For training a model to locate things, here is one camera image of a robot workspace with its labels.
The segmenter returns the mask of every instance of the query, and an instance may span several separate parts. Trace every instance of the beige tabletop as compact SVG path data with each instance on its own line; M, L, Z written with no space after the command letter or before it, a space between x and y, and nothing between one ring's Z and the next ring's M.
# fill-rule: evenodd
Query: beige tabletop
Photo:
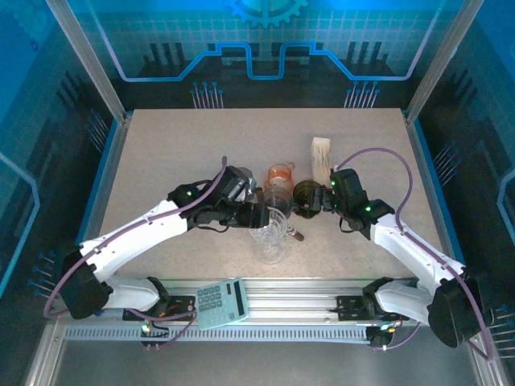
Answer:
M400 109L205 109L136 110L130 123L101 233L149 211L182 183L212 179L226 155L262 183L268 168L294 162L294 179L311 177L313 137L331 139L332 163L365 147L402 154L414 172L414 190L402 218L435 247L440 243ZM408 187L404 166L389 154L351 162L370 199L392 207ZM192 230L164 241L123 266L129 277L209 279L224 277L376 278L412 276L400 262L361 234L338 229L338 216L312 220L292 215L304 234L288 238L289 256L276 265L253 258L246 229L224 234Z

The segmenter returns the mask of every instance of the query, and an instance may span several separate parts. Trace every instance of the calculator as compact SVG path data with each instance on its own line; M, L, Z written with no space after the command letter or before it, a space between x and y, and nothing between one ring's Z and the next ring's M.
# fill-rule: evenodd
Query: calculator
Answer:
M200 288L195 298L200 330L209 330L249 317L249 303L240 277Z

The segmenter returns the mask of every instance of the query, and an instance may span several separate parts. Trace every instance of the table surface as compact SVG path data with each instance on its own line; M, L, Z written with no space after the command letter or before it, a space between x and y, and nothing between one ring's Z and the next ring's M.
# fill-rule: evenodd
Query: table surface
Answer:
M113 183L101 234L149 211L182 183L212 179L226 155L246 166L262 186L277 163L295 163L294 180L311 178L313 137L331 139L332 164L365 147L384 146L411 165L414 189L402 218L440 248L435 223L400 109L205 109L136 110ZM404 166L389 154L351 161L370 199L392 207L408 187ZM392 255L360 234L343 234L338 216L289 223L306 237L287 239L289 256L276 265L253 258L246 229L224 234L192 230L146 251L119 269L129 277L217 279L224 277L410 277Z

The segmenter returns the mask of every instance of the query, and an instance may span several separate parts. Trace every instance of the small glass cup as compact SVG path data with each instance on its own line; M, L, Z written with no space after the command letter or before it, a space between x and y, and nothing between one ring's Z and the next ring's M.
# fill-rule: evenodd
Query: small glass cup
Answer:
M268 177L265 181L265 190L267 191L271 187L282 187L291 193L295 187L292 178L294 168L295 164L293 162L290 162L287 165L273 165L268 170Z
M249 229L256 241L254 256L266 264L276 264L287 255L286 230L288 223L281 211L270 207L270 222L264 228Z
M271 187L263 193L267 207L274 207L282 212L287 219L293 210L293 195L283 187Z

